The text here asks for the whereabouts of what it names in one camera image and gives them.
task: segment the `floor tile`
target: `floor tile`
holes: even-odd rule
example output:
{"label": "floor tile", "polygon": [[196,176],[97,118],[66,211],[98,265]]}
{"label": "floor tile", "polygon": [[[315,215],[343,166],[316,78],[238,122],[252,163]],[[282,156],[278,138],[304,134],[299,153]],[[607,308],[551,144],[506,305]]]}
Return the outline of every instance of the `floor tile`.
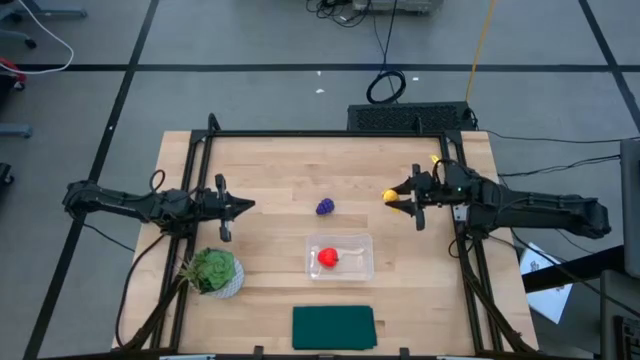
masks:
{"label": "floor tile", "polygon": [[[488,4],[487,0],[449,0],[430,17],[400,13],[388,61],[471,63]],[[604,62],[577,3],[499,2],[494,16],[483,63]],[[384,42],[390,16],[378,14],[377,19]],[[344,29],[317,19],[293,0],[277,4],[165,0],[141,63],[378,63],[381,50],[372,20]]]}
{"label": "floor tile", "polygon": [[[43,9],[84,8],[86,18],[42,19],[41,23],[67,42],[75,52],[74,64],[127,64],[138,38],[149,0],[42,0]],[[64,64],[69,51],[28,18],[20,24],[5,21],[0,29],[20,31],[38,47],[30,50],[20,40],[3,39],[0,53],[14,63]]]}
{"label": "floor tile", "polygon": [[627,85],[629,85],[629,90],[633,96],[635,96],[636,103],[640,104],[640,73],[625,73],[625,80],[627,80]]}
{"label": "floor tile", "polygon": [[[121,80],[122,73],[34,77],[2,112],[3,122],[28,122],[34,135],[0,138],[0,161],[16,177],[0,206],[0,287],[11,289],[0,297],[0,358],[22,357],[71,225],[61,205],[66,186],[88,175]],[[67,337],[57,346],[85,341],[92,340]]]}
{"label": "floor tile", "polygon": [[[105,163],[106,179],[146,191],[162,134],[205,128],[213,112],[223,129],[345,129],[347,107],[366,104],[372,72],[138,73]],[[403,102],[454,101],[463,73],[413,73]],[[389,96],[385,82],[375,98]],[[139,171],[131,174],[128,169]]]}
{"label": "floor tile", "polygon": [[618,64],[640,64],[640,24],[636,16],[640,2],[590,0],[589,5]]}
{"label": "floor tile", "polygon": [[[480,127],[503,135],[564,139],[636,136],[638,130],[610,74],[480,73],[471,98]],[[619,145],[575,145],[491,136],[499,172],[520,172],[619,154]],[[617,161],[547,175],[509,178],[515,189],[598,197],[609,209],[611,234],[601,240],[568,235],[590,251],[622,243],[620,166]],[[526,241],[566,259],[583,256],[553,230],[518,230]]]}
{"label": "floor tile", "polygon": [[606,64],[577,1],[497,1],[484,64]]}

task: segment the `potted plant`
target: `potted plant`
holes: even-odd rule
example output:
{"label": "potted plant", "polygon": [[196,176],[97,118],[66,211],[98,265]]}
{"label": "potted plant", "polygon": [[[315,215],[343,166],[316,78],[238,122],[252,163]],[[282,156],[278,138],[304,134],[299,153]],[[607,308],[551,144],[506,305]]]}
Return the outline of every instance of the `potted plant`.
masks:
{"label": "potted plant", "polygon": [[222,249],[197,252],[180,275],[200,294],[221,299],[235,295],[244,282],[242,265],[231,252]]}

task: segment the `gray floor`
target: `gray floor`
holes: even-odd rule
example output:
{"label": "gray floor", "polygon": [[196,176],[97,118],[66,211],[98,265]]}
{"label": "gray floor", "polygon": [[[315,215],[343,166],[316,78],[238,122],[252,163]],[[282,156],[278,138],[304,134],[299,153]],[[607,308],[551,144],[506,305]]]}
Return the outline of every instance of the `gray floor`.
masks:
{"label": "gray floor", "polygon": [[[75,64],[126,64],[149,0],[41,1],[81,5],[83,20],[46,25],[76,50]],[[640,64],[640,3],[589,1],[620,64]],[[432,18],[401,15],[389,62],[469,64],[488,0],[447,0]],[[389,17],[379,15],[381,33]],[[28,32],[39,44],[0,42],[0,56],[17,63],[56,64],[67,54],[34,24],[2,28]],[[343,29],[315,18],[303,1],[160,0],[141,64],[378,63],[371,19]],[[483,64],[606,65],[577,1],[500,1],[481,58]],[[16,183],[0,207],[0,358],[22,356],[69,230],[60,201],[65,186],[86,178],[120,87],[122,72],[64,72],[32,76],[3,111],[3,122],[35,128],[29,140],[0,139],[0,161],[14,165]],[[202,128],[215,112],[225,129],[344,129],[349,104],[364,104],[376,75],[366,71],[138,72],[124,104],[100,178],[103,186],[142,192],[155,166],[162,133]],[[464,98],[468,73],[406,72],[401,102]],[[640,94],[640,74],[625,78]],[[505,135],[602,139],[638,134],[610,73],[497,73],[476,76],[471,106],[480,127]],[[384,86],[378,96],[388,95]],[[492,137],[500,172],[569,164],[616,154],[616,145],[521,142]],[[621,234],[619,166],[609,162],[562,173],[508,180],[514,188],[597,196],[609,208],[613,232],[594,242],[571,237],[590,251],[618,245]],[[91,215],[97,225],[134,246],[135,221]],[[523,239],[566,259],[585,253],[553,231],[521,230]],[[83,231],[40,356],[106,351],[131,254]],[[558,337],[597,324],[597,299],[576,287],[559,327],[536,316],[544,349],[585,355]]]}

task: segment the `black floor stripe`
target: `black floor stripe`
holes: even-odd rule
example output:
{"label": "black floor stripe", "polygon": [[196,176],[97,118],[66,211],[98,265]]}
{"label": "black floor stripe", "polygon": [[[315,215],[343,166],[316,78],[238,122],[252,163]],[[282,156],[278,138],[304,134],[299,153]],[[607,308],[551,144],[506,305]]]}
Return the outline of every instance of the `black floor stripe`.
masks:
{"label": "black floor stripe", "polygon": [[[149,29],[151,28],[151,23],[153,22],[153,17],[155,15],[156,9],[158,8],[158,2],[159,0],[151,0],[149,8],[147,9],[147,14],[142,24],[142,28],[140,29],[140,33],[138,34],[138,40],[136,41],[133,53],[131,54],[129,65],[127,66],[124,79],[122,80],[122,84],[120,85],[120,90],[118,91],[115,103],[113,104],[113,109],[111,110],[111,115],[109,116],[109,120],[105,127],[104,135],[102,136],[100,146],[98,147],[98,152],[94,159],[93,166],[91,167],[91,172],[89,174],[89,179],[91,180],[97,181],[100,177],[100,172],[102,171],[104,161],[107,157],[107,151],[109,150],[109,145],[111,144],[113,133],[115,131],[116,125],[118,124],[118,119],[120,118],[122,107],[127,98],[127,93],[129,92],[129,88],[131,87],[131,81],[133,80],[133,75],[135,74],[135,65],[140,60],[140,55],[142,54],[144,43],[147,39],[147,35],[149,34]],[[84,221],[84,216],[80,216],[79,219],[74,221],[71,225],[71,229],[69,230],[69,234],[67,235],[67,239],[65,240],[60,259],[58,260],[58,264],[56,265],[56,269],[53,273],[53,278],[49,283],[47,294],[45,295],[42,307],[40,308],[38,319],[36,320],[36,324],[31,333],[31,337],[29,338],[29,343],[27,344],[27,348],[25,349],[23,357],[24,359],[36,359],[38,357],[38,353],[40,352],[42,342],[44,341],[47,333],[47,328],[49,327],[49,322],[51,321],[51,316],[53,315],[53,311],[55,310],[60,291],[62,290],[65,277],[67,276],[69,266],[71,265],[71,260],[73,258],[73,253],[75,252],[76,244],[78,243],[78,239],[80,238],[82,225],[79,221]]]}
{"label": "black floor stripe", "polygon": [[142,23],[142,28],[140,29],[138,40],[136,40],[136,45],[133,48],[131,59],[129,59],[127,72],[124,74],[124,79],[122,80],[122,84],[120,85],[120,90],[118,91],[118,95],[116,96],[113,108],[111,109],[109,121],[105,126],[104,134],[102,135],[102,140],[100,141],[100,146],[98,147],[98,152],[96,153],[96,157],[93,160],[93,165],[91,166],[91,171],[89,172],[89,180],[98,181],[100,173],[102,172],[102,167],[104,166],[104,162],[107,158],[107,152],[109,151],[109,146],[111,145],[113,134],[115,133],[116,127],[118,126],[118,120],[120,120],[122,108],[124,107],[127,95],[129,94],[131,82],[133,81],[133,76],[136,73],[135,69],[138,65],[138,62],[140,61],[144,43],[147,41],[147,36],[149,35],[149,30],[151,29],[151,23],[153,22],[153,17],[156,14],[158,3],[159,0],[152,0],[149,4],[149,9],[147,10],[147,15],[144,18],[144,22]]}
{"label": "black floor stripe", "polygon": [[[25,71],[42,71],[58,68],[60,64],[22,64],[18,65]],[[454,72],[471,71],[471,64],[388,64],[393,70]],[[65,71],[127,71],[129,65],[122,64],[83,64],[71,65]],[[640,72],[640,65],[627,65],[624,71]],[[157,72],[257,72],[257,71],[379,71],[380,64],[139,64],[135,71]],[[485,64],[478,65],[479,72],[608,72],[609,65],[514,65],[514,64]]]}
{"label": "black floor stripe", "polygon": [[620,94],[624,99],[625,104],[627,105],[627,109],[629,109],[629,113],[631,114],[631,118],[636,123],[636,127],[640,130],[640,109],[638,109],[638,103],[633,96],[633,93],[629,89],[629,85],[622,75],[621,67],[618,66],[615,57],[613,56],[613,52],[611,52],[611,48],[607,43],[607,40],[604,38],[604,34],[600,29],[600,25],[598,25],[598,21],[596,20],[595,15],[593,15],[593,11],[591,11],[591,7],[587,0],[579,0],[580,7],[584,12],[584,16],[587,18],[587,22],[589,23],[589,27],[593,32],[593,36],[595,36],[596,41],[598,42],[598,46],[600,46],[600,50],[602,51],[602,55],[604,55],[607,64],[611,68],[611,74],[618,85],[618,89],[620,90]]}

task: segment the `black cable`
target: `black cable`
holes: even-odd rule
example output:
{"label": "black cable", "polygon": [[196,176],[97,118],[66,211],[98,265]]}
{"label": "black cable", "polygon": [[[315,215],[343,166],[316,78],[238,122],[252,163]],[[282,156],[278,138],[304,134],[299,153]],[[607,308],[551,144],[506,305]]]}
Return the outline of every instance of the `black cable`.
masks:
{"label": "black cable", "polygon": [[[493,235],[491,235],[491,234],[489,234],[489,238],[490,238],[490,239],[492,239],[492,240],[496,240],[496,241],[498,241],[498,242],[501,242],[501,243],[503,243],[503,244],[505,244],[505,245],[508,245],[508,246],[509,246],[509,247],[511,247],[513,250],[516,250],[516,251],[518,250],[518,247],[517,247],[517,246],[513,245],[512,243],[508,242],[508,241],[507,241],[507,240],[505,240],[505,239],[500,239],[499,237],[495,237],[495,236],[493,236]],[[558,259],[560,262],[567,262],[567,260],[566,260],[566,259],[561,258],[561,257],[560,257],[560,256],[558,256],[558,255],[550,254],[550,253],[548,253],[548,252],[546,252],[546,251],[544,251],[544,253],[545,253],[545,254],[547,254],[547,255],[549,255],[549,256],[553,256],[555,259]]]}
{"label": "black cable", "polygon": [[565,171],[565,170],[577,168],[584,165],[600,164],[603,162],[613,161],[618,159],[620,159],[620,155],[601,156],[601,157],[595,157],[595,158],[576,161],[569,165],[554,165],[554,166],[549,166],[542,169],[536,169],[536,170],[525,171],[525,172],[517,172],[517,173],[508,173],[508,174],[499,173],[498,176],[504,178],[504,177],[516,177],[516,176],[530,176],[530,175],[536,175],[536,174],[549,174],[552,172]]}
{"label": "black cable", "polygon": [[319,0],[316,2],[315,10],[309,8],[309,4],[312,1],[313,0],[307,0],[306,9],[308,12],[315,13],[318,19],[329,19],[344,28],[353,28],[360,25],[367,17],[371,7],[371,0],[369,0],[362,11],[356,12],[356,14],[345,18],[342,16],[342,13],[344,12],[345,7],[351,3],[351,0]]}
{"label": "black cable", "polygon": [[[455,244],[456,239],[451,240],[451,242],[449,243],[449,247],[447,248],[447,252],[449,253],[449,256],[451,256],[454,259],[459,259],[460,256],[458,255],[453,255],[453,253],[451,252],[451,246],[453,246],[453,244]],[[467,254],[473,249],[473,246],[475,245],[475,243],[472,241],[471,245],[467,248]]]}
{"label": "black cable", "polygon": [[[158,185],[153,186],[153,180],[156,178],[156,175],[161,174],[162,178],[160,179],[160,182],[158,182]],[[158,169],[156,171],[153,172],[153,174],[151,174],[151,177],[149,178],[149,189],[151,189],[151,194],[153,195],[157,195],[158,194],[158,189],[160,189],[160,187],[162,186],[162,184],[164,184],[164,180],[167,178],[167,173],[162,170],[162,169]]]}
{"label": "black cable", "polygon": [[566,276],[568,276],[569,278],[571,278],[574,282],[579,282],[582,285],[586,286],[587,288],[589,288],[591,291],[595,292],[596,294],[604,297],[605,299],[607,299],[608,301],[620,306],[621,308],[623,308],[624,310],[630,312],[631,314],[633,314],[634,316],[640,317],[640,312],[632,309],[631,307],[629,307],[628,305],[612,298],[611,296],[607,295],[607,294],[603,294],[600,292],[600,290],[596,289],[593,285],[587,283],[585,280],[580,279],[579,277],[573,275],[571,272],[567,271],[562,264],[556,264],[552,259],[550,259],[549,257],[547,257],[543,252],[532,248],[531,246],[529,246],[529,244],[527,244],[526,242],[522,241],[522,239],[520,239],[520,237],[515,233],[515,231],[513,231],[513,229],[511,229],[511,232],[513,233],[514,238],[521,243],[522,245],[526,246],[527,249],[535,252],[536,254],[542,256],[543,258],[545,258],[547,261],[549,261],[553,265],[555,268],[557,268],[560,272],[562,272],[563,274],[565,274]]}
{"label": "black cable", "polygon": [[[385,45],[385,49],[382,52],[383,59],[382,59],[382,65],[380,66],[380,72],[378,73],[376,78],[373,79],[373,82],[371,82],[371,84],[369,84],[369,87],[367,88],[367,101],[369,101],[370,104],[391,104],[393,102],[397,102],[398,99],[402,96],[402,94],[404,94],[404,91],[407,88],[407,80],[405,79],[404,73],[402,71],[387,70],[387,53],[389,52],[389,43],[391,42],[391,33],[393,32],[393,23],[395,22],[395,18],[396,18],[397,7],[398,7],[398,0],[395,0],[393,2],[393,11],[391,13],[391,22],[389,24],[389,32],[387,33],[387,44]],[[376,37],[378,37],[378,30],[377,30],[375,16],[373,18],[373,24],[374,24],[374,31],[376,33]],[[378,37],[378,42],[382,47],[382,42],[380,41],[379,37]],[[394,91],[391,96],[389,96],[384,100],[374,99],[371,93],[373,91],[373,88],[378,84],[378,82],[380,82],[380,80],[384,78],[389,79],[389,83],[391,84],[391,89],[393,89],[393,84],[391,83],[391,77],[396,77],[400,80],[400,88],[398,89],[398,91]]]}
{"label": "black cable", "polygon": [[[71,218],[72,218],[74,221],[78,221],[78,222],[80,222],[80,220],[78,220],[78,218],[77,218],[73,213],[69,212],[69,215],[71,215]],[[116,240],[116,239],[112,238],[111,236],[109,236],[109,235],[107,235],[107,234],[103,233],[102,231],[98,230],[98,228],[96,228],[95,226],[93,226],[93,225],[89,225],[89,224],[85,224],[84,222],[80,222],[80,224],[81,224],[82,226],[86,227],[86,228],[89,228],[89,229],[91,229],[91,230],[93,230],[93,231],[97,232],[98,234],[102,235],[102,237],[104,237],[105,239],[107,239],[107,240],[111,241],[112,243],[114,243],[114,244],[116,244],[116,245],[118,245],[118,246],[120,246],[120,247],[122,247],[122,248],[124,248],[124,249],[127,249],[127,250],[129,250],[129,251],[131,251],[131,252],[135,252],[135,250],[133,250],[132,248],[130,248],[130,247],[128,247],[127,245],[125,245],[125,244],[121,243],[120,241],[118,241],[118,240]]]}
{"label": "black cable", "polygon": [[631,138],[620,138],[620,139],[608,139],[608,140],[566,140],[566,139],[553,139],[553,138],[528,138],[521,136],[505,136],[498,134],[495,131],[487,130],[487,129],[477,129],[479,131],[485,131],[490,134],[493,134],[502,139],[508,140],[524,140],[524,141],[550,141],[550,142],[560,142],[560,143],[568,143],[568,144],[606,144],[606,143],[614,143],[620,142],[623,140],[637,140],[640,139],[640,136],[631,137]]}
{"label": "black cable", "polygon": [[131,280],[131,275],[133,274],[133,270],[135,270],[136,266],[138,265],[138,263],[140,262],[140,260],[142,259],[142,257],[144,257],[151,249],[153,249],[156,245],[158,245],[158,243],[160,242],[160,240],[162,240],[165,237],[165,235],[160,235],[159,238],[157,238],[154,242],[151,243],[151,245],[149,245],[146,249],[144,249],[144,251],[142,253],[140,253],[140,256],[138,256],[135,261],[133,262],[133,265],[131,265],[131,268],[129,269],[129,272],[127,273],[127,277],[124,280],[124,289],[122,290],[122,297],[120,298],[120,306],[118,308],[118,315],[116,317],[116,342],[118,343],[118,346],[123,347],[124,343],[122,342],[122,339],[120,338],[120,317],[122,317],[122,310],[124,308],[124,303],[125,300],[127,298],[127,291],[129,288],[129,281]]}
{"label": "black cable", "polygon": [[[373,17],[373,32],[376,34],[376,40],[378,40],[378,46],[380,47],[382,56],[386,58],[384,46],[382,46],[382,40],[380,40],[380,34],[378,34],[378,23],[376,21],[376,13],[375,13],[375,9],[373,8],[373,4],[371,4],[371,16]],[[391,88],[391,93],[395,94],[396,89],[393,87],[393,82],[391,81],[391,77],[387,77],[387,80],[389,80],[389,87]]]}
{"label": "black cable", "polygon": [[574,243],[573,241],[571,241],[571,239],[569,239],[569,237],[568,237],[567,235],[563,234],[563,233],[562,233],[562,231],[560,231],[560,229],[554,229],[554,230],[555,230],[555,231],[557,231],[557,232],[558,232],[558,234],[562,235],[562,237],[563,237],[565,240],[567,240],[567,241],[569,242],[569,244],[571,244],[571,245],[573,245],[573,246],[577,247],[578,249],[580,249],[580,250],[582,250],[582,251],[584,251],[584,252],[586,252],[586,253],[588,253],[588,254],[595,254],[595,252],[593,252],[593,251],[589,251],[589,250],[587,250],[587,249],[583,248],[582,246],[580,246],[580,245],[578,245],[578,244]]}

